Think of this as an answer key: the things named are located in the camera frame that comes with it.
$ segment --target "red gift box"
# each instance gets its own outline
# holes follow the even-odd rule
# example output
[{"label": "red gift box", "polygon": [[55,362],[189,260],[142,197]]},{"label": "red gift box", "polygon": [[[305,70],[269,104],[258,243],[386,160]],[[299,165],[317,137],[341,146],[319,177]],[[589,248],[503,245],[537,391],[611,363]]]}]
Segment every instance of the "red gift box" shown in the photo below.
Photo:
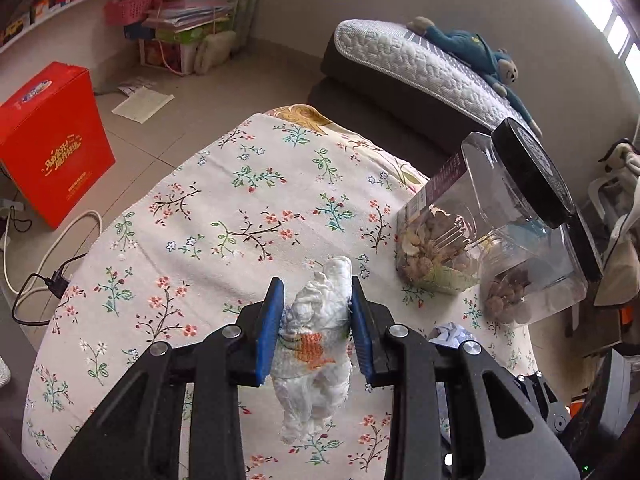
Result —
[{"label": "red gift box", "polygon": [[0,160],[57,228],[115,162],[87,69],[53,62],[0,106]]}]

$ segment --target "paper on floor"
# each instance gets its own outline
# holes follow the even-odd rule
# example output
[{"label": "paper on floor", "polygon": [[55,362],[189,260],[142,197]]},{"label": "paper on floor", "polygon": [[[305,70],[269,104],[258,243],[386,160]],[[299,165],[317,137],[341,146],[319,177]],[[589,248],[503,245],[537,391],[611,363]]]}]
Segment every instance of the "paper on floor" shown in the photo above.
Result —
[{"label": "paper on floor", "polygon": [[173,98],[142,87],[116,106],[112,113],[142,124]]}]

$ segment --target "plush toy head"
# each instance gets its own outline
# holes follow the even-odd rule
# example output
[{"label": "plush toy head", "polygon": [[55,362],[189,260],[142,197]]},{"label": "plush toy head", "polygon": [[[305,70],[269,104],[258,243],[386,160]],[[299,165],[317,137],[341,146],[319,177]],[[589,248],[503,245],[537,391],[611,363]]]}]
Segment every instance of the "plush toy head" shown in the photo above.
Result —
[{"label": "plush toy head", "polygon": [[494,53],[495,59],[498,60],[498,74],[501,81],[505,85],[510,85],[518,78],[518,67],[511,59],[511,56],[507,54],[506,50],[498,50]]}]

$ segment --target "stuffed animal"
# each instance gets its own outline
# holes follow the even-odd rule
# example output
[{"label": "stuffed animal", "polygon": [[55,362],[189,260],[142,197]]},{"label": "stuffed animal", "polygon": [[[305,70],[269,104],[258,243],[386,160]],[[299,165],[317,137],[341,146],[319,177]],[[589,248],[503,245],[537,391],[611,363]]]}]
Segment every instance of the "stuffed animal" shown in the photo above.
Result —
[{"label": "stuffed animal", "polygon": [[542,132],[536,121],[531,118],[518,96],[507,87],[518,78],[518,68],[506,50],[494,51],[482,36],[466,30],[452,30],[444,33],[431,20],[422,16],[407,23],[407,28],[467,64],[500,97],[506,97],[538,138],[542,138]]}]

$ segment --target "floral pattern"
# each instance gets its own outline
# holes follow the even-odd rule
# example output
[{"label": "floral pattern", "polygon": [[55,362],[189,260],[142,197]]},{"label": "floral pattern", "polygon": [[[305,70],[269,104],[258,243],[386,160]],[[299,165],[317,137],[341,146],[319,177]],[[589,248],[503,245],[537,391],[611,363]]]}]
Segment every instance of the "floral pattern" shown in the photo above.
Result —
[{"label": "floral pattern", "polygon": [[[367,298],[386,304],[397,322],[423,335],[457,322],[513,374],[537,369],[528,331],[485,318],[477,287],[455,298],[399,279],[396,212],[426,181],[418,171],[305,105],[273,115],[254,115],[181,164],[105,229],[74,273],[25,408],[22,452],[43,476],[152,342],[202,341],[261,301],[273,276],[284,280],[291,304],[337,254],[351,258]],[[392,396],[392,388],[367,386],[355,365],[331,423],[286,446],[270,378],[240,388],[246,478],[382,479]],[[192,403],[189,384],[183,435]],[[182,448],[187,464],[186,441]],[[179,473],[186,477],[187,468]]]}]

